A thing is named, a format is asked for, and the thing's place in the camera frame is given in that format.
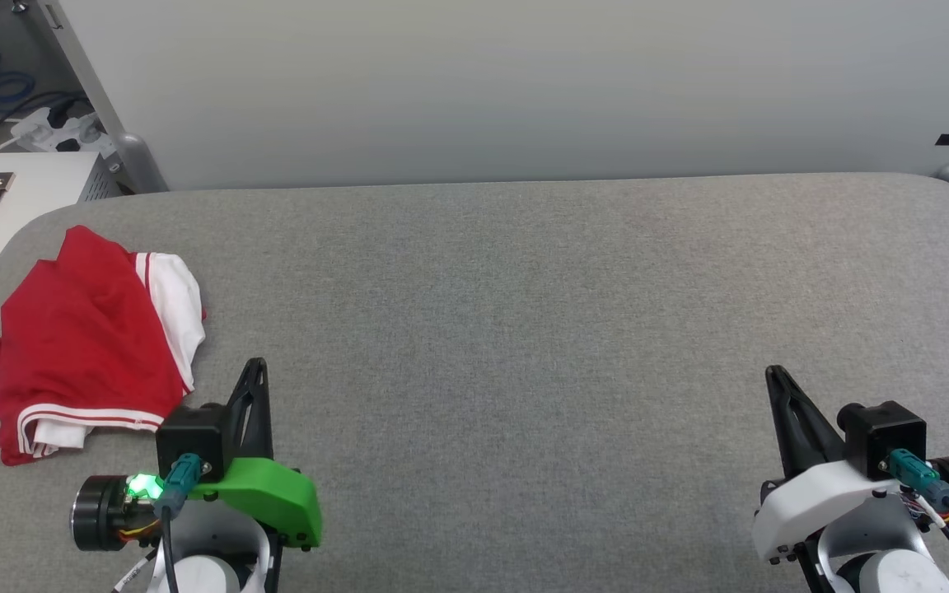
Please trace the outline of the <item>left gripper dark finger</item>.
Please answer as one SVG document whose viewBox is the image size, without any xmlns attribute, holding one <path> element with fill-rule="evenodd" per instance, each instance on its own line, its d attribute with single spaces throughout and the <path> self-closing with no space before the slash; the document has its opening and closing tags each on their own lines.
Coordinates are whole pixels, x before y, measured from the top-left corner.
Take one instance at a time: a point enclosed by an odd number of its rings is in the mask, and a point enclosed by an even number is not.
<svg viewBox="0 0 949 593">
<path fill-rule="evenodd" d="M 226 468 L 238 458 L 274 459 L 269 371 L 263 357 L 247 361 L 226 408 Z"/>
</svg>

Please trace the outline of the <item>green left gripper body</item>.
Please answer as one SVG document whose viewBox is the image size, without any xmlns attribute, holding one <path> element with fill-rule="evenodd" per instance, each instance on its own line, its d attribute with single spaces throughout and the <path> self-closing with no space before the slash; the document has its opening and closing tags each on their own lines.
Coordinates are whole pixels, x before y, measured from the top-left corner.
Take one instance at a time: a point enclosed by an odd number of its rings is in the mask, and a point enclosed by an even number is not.
<svg viewBox="0 0 949 593">
<path fill-rule="evenodd" d="M 142 547 L 162 536 L 162 511 L 180 526 L 184 509 L 196 502 L 223 503 L 282 537 L 285 547 L 319 548 L 323 518 L 316 487 L 297 470 L 264 458 L 238 458 L 221 479 L 196 469 L 196 455 L 184 455 L 166 475 L 91 476 L 77 492 L 71 532 L 82 551 Z"/>
</svg>

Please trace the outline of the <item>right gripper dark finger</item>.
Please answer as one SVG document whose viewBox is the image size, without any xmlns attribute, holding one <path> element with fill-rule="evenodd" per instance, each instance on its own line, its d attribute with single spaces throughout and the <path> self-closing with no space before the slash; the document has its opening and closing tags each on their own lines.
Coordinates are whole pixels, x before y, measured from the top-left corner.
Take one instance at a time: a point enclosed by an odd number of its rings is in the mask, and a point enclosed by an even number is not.
<svg viewBox="0 0 949 593">
<path fill-rule="evenodd" d="M 788 369 L 767 367 L 765 379 L 784 479 L 844 460 L 844 440 Z"/>
</svg>

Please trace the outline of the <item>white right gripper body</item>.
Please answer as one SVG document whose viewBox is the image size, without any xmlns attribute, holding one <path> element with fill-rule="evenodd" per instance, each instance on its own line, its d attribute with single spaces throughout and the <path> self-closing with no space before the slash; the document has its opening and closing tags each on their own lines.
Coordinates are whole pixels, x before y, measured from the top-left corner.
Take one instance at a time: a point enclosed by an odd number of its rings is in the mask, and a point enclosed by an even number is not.
<svg viewBox="0 0 949 593">
<path fill-rule="evenodd" d="M 847 461 L 821 463 L 765 484 L 752 538 L 762 562 L 828 566 L 933 566 L 923 528 L 949 529 L 949 456 L 887 455 L 883 480 Z"/>
</svg>

